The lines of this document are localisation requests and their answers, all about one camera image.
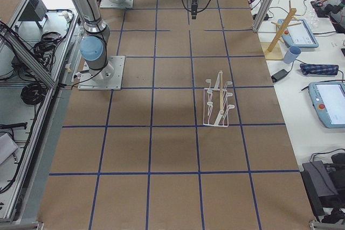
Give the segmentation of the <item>far teach pendant tablet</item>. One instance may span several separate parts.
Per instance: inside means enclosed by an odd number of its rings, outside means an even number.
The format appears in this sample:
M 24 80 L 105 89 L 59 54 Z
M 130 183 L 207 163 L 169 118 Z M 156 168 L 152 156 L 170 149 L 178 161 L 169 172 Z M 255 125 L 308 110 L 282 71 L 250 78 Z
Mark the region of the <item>far teach pendant tablet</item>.
M 317 48 L 319 43 L 313 35 L 307 21 L 301 19 L 299 21 L 292 20 L 282 34 L 285 44 L 297 46 L 299 48 Z

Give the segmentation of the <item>black power adapter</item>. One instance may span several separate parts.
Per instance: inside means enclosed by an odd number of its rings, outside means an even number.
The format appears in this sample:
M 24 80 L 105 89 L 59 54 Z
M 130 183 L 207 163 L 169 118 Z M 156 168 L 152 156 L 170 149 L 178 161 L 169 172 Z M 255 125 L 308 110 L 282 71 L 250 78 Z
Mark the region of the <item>black power adapter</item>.
M 285 69 L 281 69 L 278 72 L 271 75 L 272 82 L 276 83 L 280 81 L 281 79 L 283 79 L 284 77 L 286 77 L 288 74 L 289 74 L 288 71 L 286 71 Z

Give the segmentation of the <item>teach pendant tablet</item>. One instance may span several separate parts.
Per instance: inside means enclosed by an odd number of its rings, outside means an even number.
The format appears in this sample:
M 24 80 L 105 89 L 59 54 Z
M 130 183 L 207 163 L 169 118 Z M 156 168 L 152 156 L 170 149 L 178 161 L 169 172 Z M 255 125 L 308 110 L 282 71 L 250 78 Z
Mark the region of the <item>teach pendant tablet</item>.
M 344 83 L 314 82 L 308 85 L 315 111 L 326 128 L 344 128 Z
M 301 19 L 299 21 L 292 20 L 282 34 L 285 44 L 297 46 L 299 48 L 317 48 L 319 43 L 313 35 L 307 21 Z

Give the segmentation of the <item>blue cup on desk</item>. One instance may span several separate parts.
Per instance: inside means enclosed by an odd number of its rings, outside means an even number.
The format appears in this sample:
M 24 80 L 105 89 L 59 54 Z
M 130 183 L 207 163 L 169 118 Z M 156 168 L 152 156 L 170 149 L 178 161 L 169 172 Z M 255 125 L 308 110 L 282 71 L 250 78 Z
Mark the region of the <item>blue cup on desk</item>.
M 301 54 L 301 49 L 297 46 L 290 46 L 283 58 L 283 62 L 286 64 L 292 63 Z

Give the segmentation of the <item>wooden stand base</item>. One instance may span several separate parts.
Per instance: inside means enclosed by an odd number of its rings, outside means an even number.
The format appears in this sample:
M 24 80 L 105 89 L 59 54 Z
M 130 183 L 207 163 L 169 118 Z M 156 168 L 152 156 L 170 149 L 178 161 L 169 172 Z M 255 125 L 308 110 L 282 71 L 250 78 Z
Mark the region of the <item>wooden stand base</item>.
M 282 35 L 287 31 L 289 26 L 300 25 L 300 19 L 295 16 L 296 8 L 291 7 L 291 1 L 289 1 L 289 12 L 282 24 L 271 22 L 276 26 L 277 32 L 270 43 L 262 43 L 262 49 L 266 60 L 283 60 L 282 52 L 278 41 L 284 43 Z

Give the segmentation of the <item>blue plaid pencil case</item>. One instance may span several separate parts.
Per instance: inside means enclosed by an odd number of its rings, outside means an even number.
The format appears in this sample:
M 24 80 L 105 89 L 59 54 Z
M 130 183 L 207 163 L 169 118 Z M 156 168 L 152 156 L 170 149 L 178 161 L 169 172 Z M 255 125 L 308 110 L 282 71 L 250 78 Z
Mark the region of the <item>blue plaid pencil case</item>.
M 303 75 L 337 75 L 339 66 L 323 64 L 300 64 L 300 69 Z

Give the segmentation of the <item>near teach pendant tablet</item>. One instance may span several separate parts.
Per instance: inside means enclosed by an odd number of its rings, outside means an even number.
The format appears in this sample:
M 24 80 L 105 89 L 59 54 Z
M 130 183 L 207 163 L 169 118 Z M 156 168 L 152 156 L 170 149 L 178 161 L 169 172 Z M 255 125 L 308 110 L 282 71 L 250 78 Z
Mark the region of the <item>near teach pendant tablet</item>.
M 326 128 L 344 128 L 344 83 L 314 82 L 308 85 L 315 111 Z

